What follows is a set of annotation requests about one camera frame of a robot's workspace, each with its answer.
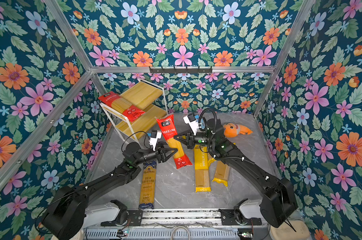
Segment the red spaghetti pack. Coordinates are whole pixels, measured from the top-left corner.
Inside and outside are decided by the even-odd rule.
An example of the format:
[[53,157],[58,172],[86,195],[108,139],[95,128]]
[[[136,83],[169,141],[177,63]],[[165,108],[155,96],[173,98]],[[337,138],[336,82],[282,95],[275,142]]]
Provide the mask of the red spaghetti pack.
[[98,97],[98,99],[102,103],[122,114],[124,117],[127,117],[130,122],[138,120],[142,115],[145,114],[145,111],[139,109],[131,102],[114,92],[106,93]]
[[192,166],[193,164],[185,154],[182,144],[174,138],[178,134],[174,123],[174,115],[171,114],[165,118],[156,119],[156,121],[168,146],[177,149],[177,152],[173,155],[176,168]]

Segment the blue gold spaghetti pack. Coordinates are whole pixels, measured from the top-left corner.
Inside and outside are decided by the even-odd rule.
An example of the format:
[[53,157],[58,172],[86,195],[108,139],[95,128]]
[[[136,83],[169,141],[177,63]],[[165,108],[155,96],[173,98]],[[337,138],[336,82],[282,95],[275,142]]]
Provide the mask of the blue gold spaghetti pack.
[[138,206],[140,210],[154,209],[156,168],[156,161],[143,164],[143,176]]

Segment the yellow Pastatime spaghetti pack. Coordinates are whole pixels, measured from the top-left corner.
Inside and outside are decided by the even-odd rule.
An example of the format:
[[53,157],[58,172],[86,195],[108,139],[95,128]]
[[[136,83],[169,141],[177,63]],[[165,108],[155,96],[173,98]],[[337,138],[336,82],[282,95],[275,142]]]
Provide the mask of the yellow Pastatime spaghetti pack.
[[194,148],[196,193],[210,192],[209,155],[207,147],[196,145]]

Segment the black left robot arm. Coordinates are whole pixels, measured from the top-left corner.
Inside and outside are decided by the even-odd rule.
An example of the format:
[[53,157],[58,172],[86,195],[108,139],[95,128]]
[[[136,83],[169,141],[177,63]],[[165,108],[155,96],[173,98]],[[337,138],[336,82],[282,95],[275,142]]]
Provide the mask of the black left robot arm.
[[164,163],[177,153],[165,142],[150,149],[142,149],[136,142],[122,151],[124,160],[110,173],[79,187],[65,186],[59,189],[43,214],[41,223],[59,240],[69,240],[83,229],[85,211],[96,199],[113,189],[133,181],[141,171],[139,164],[155,161]]

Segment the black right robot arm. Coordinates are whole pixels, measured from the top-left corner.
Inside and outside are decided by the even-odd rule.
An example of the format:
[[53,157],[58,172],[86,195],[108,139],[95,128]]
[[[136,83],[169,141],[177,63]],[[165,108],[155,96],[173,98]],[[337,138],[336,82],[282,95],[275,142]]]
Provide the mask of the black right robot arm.
[[283,223],[290,224],[289,217],[298,208],[293,184],[286,178],[279,179],[251,161],[241,150],[228,140],[224,126],[219,119],[210,119],[203,124],[194,115],[184,117],[190,126],[174,138],[193,149],[195,145],[207,147],[208,153],[216,161],[233,168],[248,180],[262,197],[261,217],[272,227],[278,228]]

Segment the yellow spaghetti pack rear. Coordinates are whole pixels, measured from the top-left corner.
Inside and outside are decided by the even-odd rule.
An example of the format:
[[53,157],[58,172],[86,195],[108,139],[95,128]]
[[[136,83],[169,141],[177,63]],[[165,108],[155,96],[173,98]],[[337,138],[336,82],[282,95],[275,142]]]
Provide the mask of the yellow spaghetti pack rear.
[[210,167],[210,165],[212,163],[214,163],[215,161],[216,161],[216,159],[208,153],[208,167]]

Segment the orange plush fish toy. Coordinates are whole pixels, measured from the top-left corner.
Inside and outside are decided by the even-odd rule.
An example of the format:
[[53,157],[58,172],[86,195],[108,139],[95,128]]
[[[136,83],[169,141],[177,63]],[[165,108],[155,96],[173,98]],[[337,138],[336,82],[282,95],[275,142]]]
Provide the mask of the orange plush fish toy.
[[234,138],[238,135],[250,135],[253,131],[246,126],[228,123],[224,125],[224,135],[226,138]]

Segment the yellow spaghetti pack right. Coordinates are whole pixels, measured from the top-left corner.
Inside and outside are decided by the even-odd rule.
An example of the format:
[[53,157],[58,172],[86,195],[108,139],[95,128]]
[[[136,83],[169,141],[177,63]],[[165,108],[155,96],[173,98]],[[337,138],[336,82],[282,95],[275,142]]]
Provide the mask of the yellow spaghetti pack right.
[[225,187],[228,187],[230,171],[231,171],[230,166],[224,164],[222,161],[217,161],[213,182],[216,182],[218,184],[223,184]]

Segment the beige cushion pad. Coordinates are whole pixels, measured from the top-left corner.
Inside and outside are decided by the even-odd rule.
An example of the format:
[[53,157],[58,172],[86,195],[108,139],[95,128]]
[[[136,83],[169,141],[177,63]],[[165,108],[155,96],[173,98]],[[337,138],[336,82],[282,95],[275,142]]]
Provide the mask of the beige cushion pad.
[[291,222],[294,230],[283,223],[280,227],[270,227],[270,237],[272,240],[311,240],[311,234],[307,225],[301,220]]

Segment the white frame wooden shelf rack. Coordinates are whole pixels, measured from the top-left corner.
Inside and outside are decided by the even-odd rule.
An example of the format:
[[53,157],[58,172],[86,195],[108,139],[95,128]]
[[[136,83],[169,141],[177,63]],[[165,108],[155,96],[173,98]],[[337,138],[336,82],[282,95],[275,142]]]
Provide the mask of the white frame wooden shelf rack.
[[168,114],[167,106],[159,107],[155,104],[160,100],[164,100],[164,104],[167,104],[164,88],[159,85],[142,80],[118,95],[145,111],[145,114],[138,120],[130,122],[127,117],[100,102],[103,111],[122,140],[132,138],[133,141],[138,142],[144,133],[153,128],[156,119],[163,118]]

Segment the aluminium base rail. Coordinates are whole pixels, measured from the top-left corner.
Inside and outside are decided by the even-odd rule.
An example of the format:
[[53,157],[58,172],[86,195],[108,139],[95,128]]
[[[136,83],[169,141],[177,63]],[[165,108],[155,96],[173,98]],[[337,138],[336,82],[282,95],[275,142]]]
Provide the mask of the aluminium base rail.
[[84,240],[270,240],[263,218],[245,219],[233,209],[128,210],[122,226],[95,225]]

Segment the black wall hook rail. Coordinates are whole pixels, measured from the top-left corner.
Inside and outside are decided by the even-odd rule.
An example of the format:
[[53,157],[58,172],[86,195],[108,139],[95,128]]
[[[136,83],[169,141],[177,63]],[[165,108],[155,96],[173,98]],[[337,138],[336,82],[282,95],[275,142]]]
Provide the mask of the black wall hook rail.
[[212,67],[149,67],[151,74],[210,74]]

